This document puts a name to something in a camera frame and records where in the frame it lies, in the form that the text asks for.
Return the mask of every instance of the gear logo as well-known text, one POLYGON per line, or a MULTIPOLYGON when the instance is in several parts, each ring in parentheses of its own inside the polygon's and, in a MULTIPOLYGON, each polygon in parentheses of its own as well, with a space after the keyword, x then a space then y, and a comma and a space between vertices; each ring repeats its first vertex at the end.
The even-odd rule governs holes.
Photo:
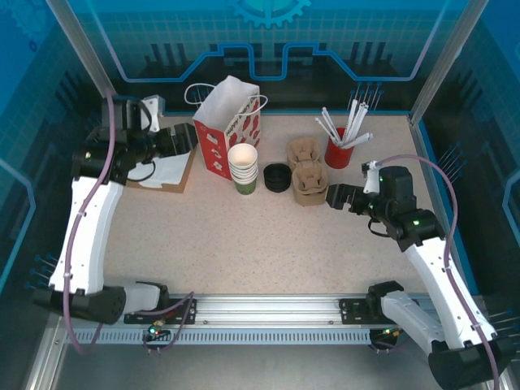
POLYGON ((37 50, 38 34, 43 33, 47 24, 44 0, 0 0, 0 11, 9 11, 16 25, 30 39, 29 48, 37 50))
POLYGON ((310 0, 231 0, 231 6, 244 22, 253 22, 255 28, 271 28, 273 24, 282 27, 284 22, 292 23, 295 15, 302 16, 310 0))

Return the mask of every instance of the stacked paper cups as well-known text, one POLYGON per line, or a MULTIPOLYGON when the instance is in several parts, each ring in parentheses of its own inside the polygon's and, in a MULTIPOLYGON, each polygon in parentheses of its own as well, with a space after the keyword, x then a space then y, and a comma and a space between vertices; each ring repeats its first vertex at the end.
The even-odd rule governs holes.
POLYGON ((257 186, 258 152, 250 144, 236 144, 227 152, 229 170, 236 190, 242 195, 253 193, 257 186))

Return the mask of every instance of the red cup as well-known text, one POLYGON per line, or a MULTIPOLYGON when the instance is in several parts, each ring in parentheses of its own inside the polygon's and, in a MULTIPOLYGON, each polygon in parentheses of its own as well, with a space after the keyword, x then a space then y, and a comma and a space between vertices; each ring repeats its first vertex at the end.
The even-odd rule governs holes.
MULTIPOLYGON (((345 132, 345 128, 337 128, 338 134, 340 138, 343 136, 345 132)), ((334 142, 329 138, 327 145, 327 152, 325 153, 325 163, 330 168, 334 169, 343 169, 347 167, 350 163, 350 157, 352 156, 352 152, 354 148, 350 149, 341 149, 334 145, 334 142)))

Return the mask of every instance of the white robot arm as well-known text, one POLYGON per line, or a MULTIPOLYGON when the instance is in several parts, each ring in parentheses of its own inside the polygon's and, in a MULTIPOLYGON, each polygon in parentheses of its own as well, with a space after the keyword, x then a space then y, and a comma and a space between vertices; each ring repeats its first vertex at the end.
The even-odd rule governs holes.
MULTIPOLYGON (((412 177, 405 167, 380 167, 376 161, 362 165, 366 185, 335 184, 327 202, 338 210, 349 203, 349 211, 370 217, 386 227, 424 282, 440 323, 430 317, 395 281, 369 288, 367 304, 375 317, 386 317, 402 328, 428 356, 431 372, 442 388, 464 388, 492 378, 483 342, 449 281, 443 261, 444 231, 429 210, 417 208, 412 177)), ((451 256, 448 267, 470 312, 477 319, 495 355, 501 373, 516 349, 509 337, 499 337, 471 297, 451 256)))
MULTIPOLYGON (((103 278, 106 241, 112 216, 128 173, 137 163, 151 163, 153 158, 188 153, 197 145, 195 128, 187 123, 174 128, 158 129, 162 99, 154 96, 143 102, 117 101, 115 152, 110 171, 81 218, 71 254, 71 283, 64 291, 64 245, 58 264, 50 277, 49 287, 37 289, 33 301, 62 313, 64 293, 71 294, 71 316, 100 323, 115 323, 122 314, 161 309, 169 302, 167 287, 138 282, 124 286, 107 286, 103 278)), ((103 106, 103 121, 74 153, 72 204, 64 242, 83 200, 97 181, 108 150, 108 118, 103 106)))

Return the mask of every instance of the black cup lid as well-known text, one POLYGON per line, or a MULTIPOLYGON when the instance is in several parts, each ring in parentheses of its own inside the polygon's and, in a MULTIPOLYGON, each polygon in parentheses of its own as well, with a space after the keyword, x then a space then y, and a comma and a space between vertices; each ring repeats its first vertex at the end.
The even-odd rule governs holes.
POLYGON ((267 189, 282 193, 291 185, 291 168, 283 163, 268 165, 263 170, 263 179, 267 189))

